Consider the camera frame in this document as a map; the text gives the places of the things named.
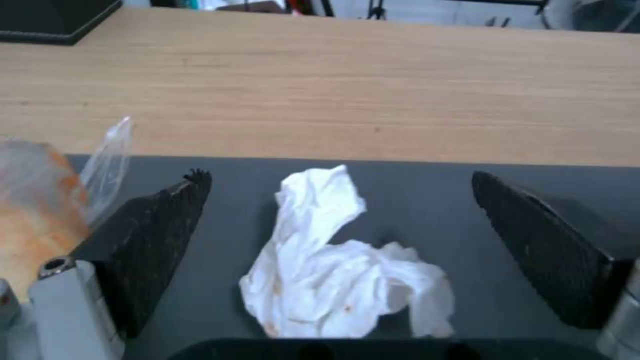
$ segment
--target black base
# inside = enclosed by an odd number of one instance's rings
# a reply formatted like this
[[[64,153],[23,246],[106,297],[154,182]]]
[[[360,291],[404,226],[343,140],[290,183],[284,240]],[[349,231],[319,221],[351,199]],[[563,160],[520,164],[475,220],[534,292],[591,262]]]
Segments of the black base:
[[[122,0],[117,0],[109,5],[102,13],[94,17],[90,22],[81,26],[72,33],[43,33],[28,31],[12,31],[2,29],[0,24],[0,42],[17,42],[27,44],[49,44],[49,45],[76,45],[80,39],[89,34],[104,19],[122,7]]]

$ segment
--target transparent plastic bag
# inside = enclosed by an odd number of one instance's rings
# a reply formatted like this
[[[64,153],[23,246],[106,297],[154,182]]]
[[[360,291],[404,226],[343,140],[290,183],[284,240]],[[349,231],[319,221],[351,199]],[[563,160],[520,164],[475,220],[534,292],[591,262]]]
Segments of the transparent plastic bag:
[[[80,175],[51,145],[0,142],[0,277],[18,298],[27,299],[38,267],[75,248],[114,201],[131,137],[125,118],[109,129]]]

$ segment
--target wooden table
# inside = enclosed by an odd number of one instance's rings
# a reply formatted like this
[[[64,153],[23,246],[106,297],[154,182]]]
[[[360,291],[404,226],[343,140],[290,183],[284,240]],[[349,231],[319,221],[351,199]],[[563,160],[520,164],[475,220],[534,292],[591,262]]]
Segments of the wooden table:
[[[640,37],[122,9],[0,44],[0,133],[91,152],[640,165]]]

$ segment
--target dark gray surface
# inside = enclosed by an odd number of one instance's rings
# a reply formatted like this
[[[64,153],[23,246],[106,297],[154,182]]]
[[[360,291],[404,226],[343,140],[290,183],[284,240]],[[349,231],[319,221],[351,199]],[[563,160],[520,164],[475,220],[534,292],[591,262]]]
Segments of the dark gray surface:
[[[86,160],[72,156],[75,166]],[[456,294],[459,338],[551,338],[588,346],[595,332],[563,325],[536,294],[476,206],[474,170],[581,200],[623,230],[640,233],[640,168],[525,167],[361,161],[134,158],[119,202],[155,192],[190,168],[213,174],[200,225],[170,287],[126,359],[163,359],[210,338],[264,338],[246,313],[238,281],[269,240],[280,181],[311,167],[349,167],[369,211],[334,239],[399,241],[442,267]],[[406,312],[372,338],[408,338]]]

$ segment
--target white tissue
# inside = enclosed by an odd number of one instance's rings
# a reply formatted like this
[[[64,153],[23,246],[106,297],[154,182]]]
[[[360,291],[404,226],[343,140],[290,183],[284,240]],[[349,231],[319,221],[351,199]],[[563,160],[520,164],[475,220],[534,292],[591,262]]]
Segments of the white tissue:
[[[289,176],[276,200],[271,240],[240,280],[246,310],[269,337],[361,338],[381,315],[407,305],[414,336],[453,333],[451,285],[414,249],[356,240],[328,245],[366,211],[344,165]]]

